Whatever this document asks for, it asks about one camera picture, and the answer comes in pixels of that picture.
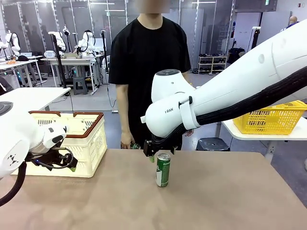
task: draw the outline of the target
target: can lid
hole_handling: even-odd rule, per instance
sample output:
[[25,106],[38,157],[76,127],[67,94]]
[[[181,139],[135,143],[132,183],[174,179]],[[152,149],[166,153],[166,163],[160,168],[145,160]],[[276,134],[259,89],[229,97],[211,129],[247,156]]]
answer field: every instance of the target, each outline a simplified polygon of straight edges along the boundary
[[171,156],[169,154],[167,154],[167,153],[160,153],[158,155],[158,159],[159,160],[163,160],[163,161],[168,161],[168,160],[171,159]]

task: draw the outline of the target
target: man's hand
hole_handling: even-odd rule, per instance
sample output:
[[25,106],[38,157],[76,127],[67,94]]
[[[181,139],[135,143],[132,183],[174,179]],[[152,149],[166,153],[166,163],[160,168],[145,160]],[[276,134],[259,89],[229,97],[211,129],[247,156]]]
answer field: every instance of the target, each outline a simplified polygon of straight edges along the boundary
[[190,137],[190,136],[192,136],[193,133],[194,133],[194,130],[191,129],[191,130],[187,131],[184,136],[185,137]]
[[121,149],[130,149],[130,144],[134,144],[134,138],[131,132],[122,132],[121,133],[121,141],[120,141],[120,148]]

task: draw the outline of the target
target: black t-shirt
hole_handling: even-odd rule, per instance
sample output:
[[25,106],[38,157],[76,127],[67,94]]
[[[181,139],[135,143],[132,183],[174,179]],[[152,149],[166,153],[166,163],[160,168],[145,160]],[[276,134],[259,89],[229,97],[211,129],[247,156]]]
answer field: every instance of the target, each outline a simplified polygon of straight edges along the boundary
[[152,103],[154,75],[164,69],[184,73],[191,68],[187,36],[165,17],[156,30],[145,28],[135,19],[113,40],[110,58],[109,82],[129,85],[129,126],[133,136],[141,134],[146,125],[141,124],[140,117]]

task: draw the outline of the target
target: plastic stool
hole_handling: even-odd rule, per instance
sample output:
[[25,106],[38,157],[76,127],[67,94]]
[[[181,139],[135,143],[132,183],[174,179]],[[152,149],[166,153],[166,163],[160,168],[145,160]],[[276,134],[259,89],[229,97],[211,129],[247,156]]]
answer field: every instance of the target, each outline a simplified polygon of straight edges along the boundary
[[85,78],[72,78],[73,81],[73,94],[87,94],[88,90],[85,83]]
[[196,151],[230,151],[229,146],[220,138],[201,138]]

